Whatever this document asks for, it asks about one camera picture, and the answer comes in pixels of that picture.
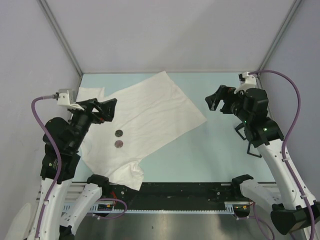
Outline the white t-shirt garment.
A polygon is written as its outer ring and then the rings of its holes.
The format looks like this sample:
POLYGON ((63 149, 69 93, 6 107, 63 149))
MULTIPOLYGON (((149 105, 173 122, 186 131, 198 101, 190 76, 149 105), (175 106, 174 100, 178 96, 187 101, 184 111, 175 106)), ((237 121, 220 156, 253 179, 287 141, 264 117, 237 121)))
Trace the white t-shirt garment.
POLYGON ((112 122, 90 126, 82 144, 82 160, 110 182, 139 190, 142 159, 206 122, 206 117, 165 71, 119 90, 112 122), (115 131, 123 136, 116 137, 115 131), (115 141, 123 141, 116 148, 115 141))

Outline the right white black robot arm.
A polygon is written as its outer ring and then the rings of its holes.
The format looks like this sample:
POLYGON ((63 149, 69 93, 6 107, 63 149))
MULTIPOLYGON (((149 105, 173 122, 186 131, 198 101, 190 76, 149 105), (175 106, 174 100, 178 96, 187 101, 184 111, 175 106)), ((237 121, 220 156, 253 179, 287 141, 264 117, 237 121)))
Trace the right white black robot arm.
POLYGON ((318 223, 320 203, 301 180, 295 182, 300 176, 291 165, 288 150, 282 147, 285 138, 280 127, 268 117, 267 93, 255 87, 236 91, 234 87, 220 85, 214 94, 205 98, 205 102, 211 111, 223 102, 220 112, 233 114, 242 122, 245 139, 267 163, 280 193, 275 195, 245 174, 232 179, 231 196, 237 201, 248 198, 261 206, 270 214, 274 227, 282 235, 318 223))

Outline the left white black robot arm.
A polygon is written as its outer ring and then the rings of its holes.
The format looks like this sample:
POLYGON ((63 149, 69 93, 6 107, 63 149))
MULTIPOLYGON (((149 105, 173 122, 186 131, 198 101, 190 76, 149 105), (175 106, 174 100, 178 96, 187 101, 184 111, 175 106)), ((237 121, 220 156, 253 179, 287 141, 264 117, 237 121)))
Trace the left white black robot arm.
POLYGON ((40 199, 35 215, 31 215, 29 203, 21 208, 8 230, 7 240, 73 240, 93 204, 110 196, 109 179, 93 174, 87 179, 74 206, 63 212, 67 192, 80 161, 79 148, 91 125, 113 121, 117 99, 66 102, 67 110, 72 113, 69 121, 54 117, 43 123, 36 111, 36 103, 51 99, 60 101, 62 98, 56 93, 37 97, 31 102, 33 116, 44 132, 40 199))

